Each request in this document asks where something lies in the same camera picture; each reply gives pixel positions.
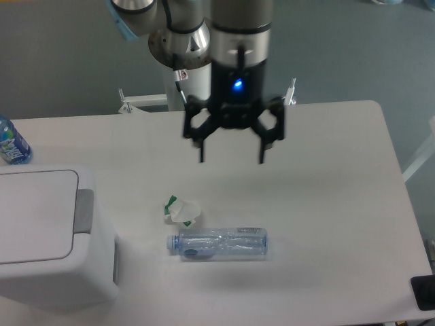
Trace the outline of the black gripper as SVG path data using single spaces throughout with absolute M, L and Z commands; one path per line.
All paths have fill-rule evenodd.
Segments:
M 264 163 L 266 150 L 275 141 L 285 138 L 285 105 L 281 97 L 266 102 L 262 100 L 262 90 L 266 61 L 238 69 L 213 60 L 211 62 L 211 95 L 207 100 L 188 95 L 184 104 L 185 116 L 183 137 L 191 139 L 199 149 L 199 162 L 205 161 L 205 140 L 218 128 L 251 128 L 260 139 L 258 161 Z M 203 110 L 207 119 L 199 126 L 192 124 L 195 116 Z M 261 115 L 266 113 L 272 126 L 266 126 Z

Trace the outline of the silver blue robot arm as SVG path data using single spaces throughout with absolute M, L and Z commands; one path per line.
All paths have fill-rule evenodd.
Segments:
M 183 111 L 200 150 L 216 130 L 253 130 L 263 156 L 285 137 L 281 98 L 263 99 L 272 1 L 108 1 L 128 40 L 147 36 L 162 67 L 165 103 Z

